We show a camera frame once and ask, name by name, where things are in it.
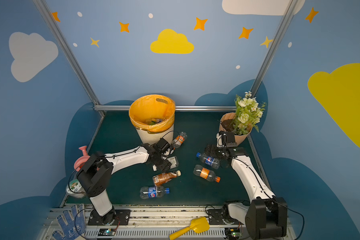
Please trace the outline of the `green white label bottle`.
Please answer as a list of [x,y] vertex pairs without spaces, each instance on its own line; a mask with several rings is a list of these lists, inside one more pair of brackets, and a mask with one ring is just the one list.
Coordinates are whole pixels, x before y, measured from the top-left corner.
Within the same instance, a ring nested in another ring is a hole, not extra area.
[[175,169],[175,168],[177,168],[179,166],[179,161],[178,161],[178,158],[176,156],[166,158],[166,160],[168,160],[171,163],[170,170]]

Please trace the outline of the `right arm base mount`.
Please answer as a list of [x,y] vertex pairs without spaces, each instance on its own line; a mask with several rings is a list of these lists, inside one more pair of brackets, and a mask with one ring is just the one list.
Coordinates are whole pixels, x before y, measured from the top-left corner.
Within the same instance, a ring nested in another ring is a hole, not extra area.
[[207,209],[207,219],[210,225],[238,225],[239,220],[230,217],[226,206],[218,209]]

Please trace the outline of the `green soda bottle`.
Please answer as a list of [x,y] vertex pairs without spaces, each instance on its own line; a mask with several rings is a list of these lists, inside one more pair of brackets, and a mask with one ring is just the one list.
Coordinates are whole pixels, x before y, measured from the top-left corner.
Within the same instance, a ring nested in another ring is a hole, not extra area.
[[153,126],[153,125],[159,124],[161,122],[163,122],[162,119],[147,119],[146,120],[146,124],[149,126]]

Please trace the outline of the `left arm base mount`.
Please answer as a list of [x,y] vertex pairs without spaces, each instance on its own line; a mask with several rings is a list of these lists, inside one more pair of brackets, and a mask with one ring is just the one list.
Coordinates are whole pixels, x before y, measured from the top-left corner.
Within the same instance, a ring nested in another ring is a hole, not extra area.
[[115,210],[112,209],[110,212],[105,214],[104,216],[100,216],[96,210],[92,210],[88,225],[89,226],[126,226],[129,223],[131,215],[131,210],[120,209]]

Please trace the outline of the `pepsi bottle near right arm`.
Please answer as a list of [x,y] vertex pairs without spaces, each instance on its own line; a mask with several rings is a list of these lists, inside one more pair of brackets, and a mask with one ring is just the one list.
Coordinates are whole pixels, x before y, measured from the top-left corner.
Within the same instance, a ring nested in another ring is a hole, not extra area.
[[196,157],[199,158],[202,163],[212,167],[215,170],[220,167],[220,160],[217,158],[211,157],[205,153],[197,153]]

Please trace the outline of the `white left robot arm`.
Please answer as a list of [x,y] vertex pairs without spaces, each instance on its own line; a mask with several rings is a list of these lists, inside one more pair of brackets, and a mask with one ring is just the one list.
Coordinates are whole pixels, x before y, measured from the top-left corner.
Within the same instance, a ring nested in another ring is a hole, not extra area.
[[95,213],[100,217],[114,212],[114,207],[108,197],[107,187],[112,174],[136,164],[151,163],[160,171],[167,172],[171,163],[166,157],[172,154],[174,147],[165,139],[160,138],[153,145],[148,143],[120,153],[103,154],[96,152],[81,164],[77,179],[84,188]]

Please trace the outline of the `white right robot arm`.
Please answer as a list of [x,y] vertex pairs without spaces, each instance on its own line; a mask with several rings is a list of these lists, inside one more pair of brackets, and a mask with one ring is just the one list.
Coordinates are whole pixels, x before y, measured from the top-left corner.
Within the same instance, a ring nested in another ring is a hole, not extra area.
[[249,197],[249,206],[239,202],[224,204],[223,221],[226,224],[233,224],[235,221],[245,224],[249,237],[253,240],[285,237],[287,235],[287,203],[284,198],[277,198],[263,182],[245,150],[239,147],[207,145],[205,153],[228,161],[239,176]]

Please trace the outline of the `brown tea bottle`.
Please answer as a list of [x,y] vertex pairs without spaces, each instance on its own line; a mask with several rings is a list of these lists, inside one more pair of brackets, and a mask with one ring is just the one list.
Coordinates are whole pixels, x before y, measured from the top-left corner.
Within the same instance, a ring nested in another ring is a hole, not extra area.
[[179,176],[181,176],[181,171],[162,173],[153,176],[153,183],[155,186],[161,186]]

